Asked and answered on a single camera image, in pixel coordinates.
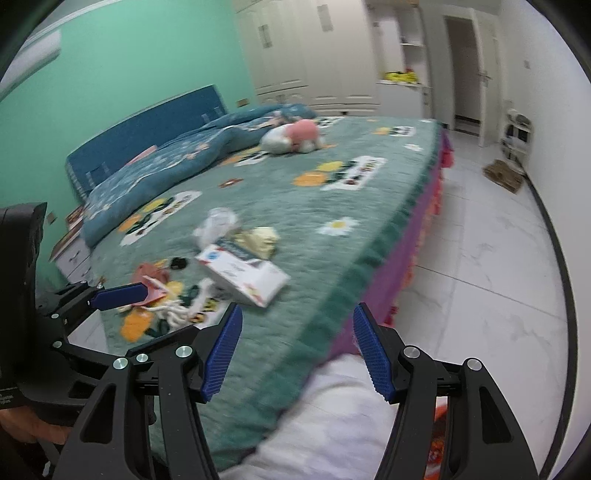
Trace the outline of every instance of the green bedspread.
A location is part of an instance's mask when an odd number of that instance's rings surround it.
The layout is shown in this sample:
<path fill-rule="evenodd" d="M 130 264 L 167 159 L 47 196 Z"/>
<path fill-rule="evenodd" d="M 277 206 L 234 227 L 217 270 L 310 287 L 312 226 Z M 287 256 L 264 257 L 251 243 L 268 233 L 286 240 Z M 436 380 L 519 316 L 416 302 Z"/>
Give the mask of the green bedspread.
<path fill-rule="evenodd" d="M 411 137 L 374 133 L 399 125 L 415 127 L 416 132 Z M 186 269 L 172 272 L 172 280 L 191 286 L 205 276 L 194 261 L 198 250 L 191 233 L 210 209 L 231 208 L 244 228 L 272 226 L 281 237 L 272 261 L 291 281 L 268 308 L 243 308 L 242 336 L 222 390 L 209 404 L 199 405 L 218 469 L 238 463 L 275 428 L 279 414 L 295 402 L 310 371 L 327 355 L 343 321 L 408 223 L 437 161 L 440 128 L 434 121 L 416 119 L 342 118 L 322 130 L 330 148 L 268 157 L 256 164 L 216 166 L 159 196 L 202 193 L 145 237 L 120 246 L 124 233 L 116 229 L 94 250 L 93 270 L 106 278 L 107 287 L 130 282 L 142 262 L 172 257 L 191 260 Z M 346 164 L 365 155 L 386 162 L 358 190 L 293 183 L 321 164 Z M 317 178 L 315 174 L 303 181 L 314 183 Z M 220 187 L 230 179 L 242 181 Z M 330 229 L 319 232 L 341 218 L 352 225 L 346 235 L 326 235 Z M 104 312 L 103 321 L 111 353 L 123 355 L 137 345 L 119 333 L 120 314 Z M 144 336 L 139 343 L 148 340 Z M 164 456 L 158 423 L 151 428 L 151 441 Z"/>

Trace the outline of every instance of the white tile floor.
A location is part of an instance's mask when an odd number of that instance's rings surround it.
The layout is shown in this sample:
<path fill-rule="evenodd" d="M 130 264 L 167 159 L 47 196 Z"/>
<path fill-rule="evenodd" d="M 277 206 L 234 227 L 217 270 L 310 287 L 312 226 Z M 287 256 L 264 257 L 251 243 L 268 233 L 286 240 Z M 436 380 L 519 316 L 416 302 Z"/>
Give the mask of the white tile floor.
<path fill-rule="evenodd" d="M 497 381 L 538 470 L 552 443 L 566 379 L 567 327 L 550 237 L 526 186 L 512 194 L 482 167 L 498 145 L 450 132 L 456 164 L 445 171 L 434 221 L 396 328 L 433 358 L 480 358 Z"/>

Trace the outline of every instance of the tissue box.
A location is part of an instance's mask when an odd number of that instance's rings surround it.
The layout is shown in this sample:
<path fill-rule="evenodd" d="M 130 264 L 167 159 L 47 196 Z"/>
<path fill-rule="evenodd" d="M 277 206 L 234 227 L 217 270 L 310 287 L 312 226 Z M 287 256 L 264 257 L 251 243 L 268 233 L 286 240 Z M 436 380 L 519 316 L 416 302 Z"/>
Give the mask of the tissue box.
<path fill-rule="evenodd" d="M 238 301 L 266 307 L 290 276 L 231 241 L 220 239 L 198 256 L 207 275 Z"/>

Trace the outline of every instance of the blue comforter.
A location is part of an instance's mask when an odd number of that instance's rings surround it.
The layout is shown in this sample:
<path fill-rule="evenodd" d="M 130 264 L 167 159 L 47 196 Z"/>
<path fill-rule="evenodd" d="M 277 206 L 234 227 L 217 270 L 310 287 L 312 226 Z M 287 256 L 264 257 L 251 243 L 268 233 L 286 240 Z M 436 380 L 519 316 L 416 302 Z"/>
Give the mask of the blue comforter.
<path fill-rule="evenodd" d="M 94 247 L 140 206 L 193 177 L 228 154 L 257 145 L 270 120 L 314 118 L 305 105 L 268 105 L 230 113 L 162 145 L 141 161 L 125 165 L 98 185 L 86 203 L 82 234 Z"/>

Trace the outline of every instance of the purple bed skirt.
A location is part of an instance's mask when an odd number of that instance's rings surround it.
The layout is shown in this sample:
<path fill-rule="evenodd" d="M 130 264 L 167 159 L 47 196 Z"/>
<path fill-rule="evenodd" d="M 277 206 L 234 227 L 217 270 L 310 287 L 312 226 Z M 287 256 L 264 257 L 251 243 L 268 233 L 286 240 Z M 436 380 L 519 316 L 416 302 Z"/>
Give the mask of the purple bed skirt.
<path fill-rule="evenodd" d="M 421 234 L 423 218 L 435 194 L 446 148 L 449 148 L 449 139 L 446 132 L 443 131 L 439 158 L 437 164 L 431 170 L 431 180 L 425 191 L 418 198 L 402 238 L 390 252 L 384 264 L 376 270 L 371 285 L 361 299 L 361 301 L 364 301 L 368 305 L 378 323 L 383 323 L 388 315 L 390 315 L 392 302 L 402 288 L 402 282 L 404 281 L 412 256 L 415 253 L 418 237 Z M 359 353 L 353 341 L 352 315 L 347 319 L 345 326 L 333 342 L 327 361 L 343 353 L 352 353 L 354 355 Z"/>

